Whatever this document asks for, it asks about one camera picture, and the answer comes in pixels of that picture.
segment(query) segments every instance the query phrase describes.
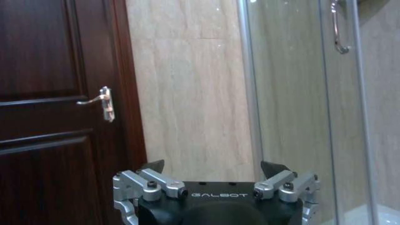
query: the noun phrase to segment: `screw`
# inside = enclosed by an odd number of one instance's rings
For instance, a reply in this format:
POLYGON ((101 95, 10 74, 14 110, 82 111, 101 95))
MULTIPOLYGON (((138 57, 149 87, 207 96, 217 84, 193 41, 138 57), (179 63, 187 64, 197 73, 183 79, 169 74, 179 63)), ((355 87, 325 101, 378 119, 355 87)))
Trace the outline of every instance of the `screw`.
POLYGON ((155 187, 157 187, 157 183, 154 181, 149 181, 147 188, 155 188, 155 187))
POLYGON ((187 196, 187 190, 186 189, 181 189, 181 190, 178 190, 178 193, 177 193, 177 198, 178 199, 182 199, 182 198, 185 198, 186 196, 187 196))
POLYGON ((290 183, 290 182, 286 182, 283 185, 282 185, 282 187, 285 188, 285 189, 287 189, 287 190, 293 190, 293 183, 290 183))
POLYGON ((254 196, 254 198, 255 198, 257 200, 259 200, 259 199, 262 198, 262 193, 261 193, 258 190, 254 190, 254 191, 251 192, 251 195, 254 196))

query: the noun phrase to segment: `beige wall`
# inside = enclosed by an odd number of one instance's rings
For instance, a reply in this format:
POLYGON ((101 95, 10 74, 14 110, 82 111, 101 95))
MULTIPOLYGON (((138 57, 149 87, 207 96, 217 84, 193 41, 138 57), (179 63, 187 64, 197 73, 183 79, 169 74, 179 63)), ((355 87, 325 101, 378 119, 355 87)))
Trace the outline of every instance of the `beige wall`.
POLYGON ((400 210, 400 1, 365 1, 358 14, 377 201, 400 210))
POLYGON ((147 160, 254 180, 235 0, 126 0, 147 160))

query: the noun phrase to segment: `logo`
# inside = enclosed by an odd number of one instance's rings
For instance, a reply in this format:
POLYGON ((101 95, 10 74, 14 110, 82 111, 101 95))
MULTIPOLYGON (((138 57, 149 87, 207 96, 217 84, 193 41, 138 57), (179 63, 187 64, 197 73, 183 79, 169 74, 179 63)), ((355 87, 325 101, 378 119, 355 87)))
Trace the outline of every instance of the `logo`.
POLYGON ((211 197, 211 198, 238 198, 238 197, 245 197, 246 195, 249 194, 206 194, 206 193, 193 193, 191 194, 191 197, 199 197, 199 198, 203 198, 203 197, 211 197))

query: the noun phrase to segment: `glass panel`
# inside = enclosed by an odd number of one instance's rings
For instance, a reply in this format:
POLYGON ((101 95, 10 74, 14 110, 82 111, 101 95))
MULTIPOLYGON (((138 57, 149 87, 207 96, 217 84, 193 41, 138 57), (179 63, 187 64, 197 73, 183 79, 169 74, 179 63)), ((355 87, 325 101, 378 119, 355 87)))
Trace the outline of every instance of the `glass panel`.
POLYGON ((317 224, 333 224, 334 194, 318 0, 249 0, 263 160, 321 181, 317 224))
POLYGON ((377 220, 400 224, 400 1, 363 1, 358 18, 377 220))
POLYGON ((370 224, 354 7, 354 0, 341 1, 337 5, 339 40, 349 47, 349 52, 339 54, 334 48, 330 1, 321 1, 337 215, 339 224, 349 225, 370 224))

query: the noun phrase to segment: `shower door handle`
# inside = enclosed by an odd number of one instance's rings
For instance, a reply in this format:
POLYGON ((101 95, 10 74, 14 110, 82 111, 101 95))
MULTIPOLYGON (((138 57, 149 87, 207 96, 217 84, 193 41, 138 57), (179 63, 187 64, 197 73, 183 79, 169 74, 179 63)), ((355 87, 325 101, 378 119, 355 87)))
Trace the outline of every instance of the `shower door handle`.
POLYGON ((335 47, 335 50, 339 52, 339 54, 345 54, 349 52, 349 47, 342 46, 341 42, 339 42, 338 25, 337 25, 337 10, 335 10, 337 2, 338 2, 338 0, 331 0, 331 3, 330 3, 334 47, 335 47))

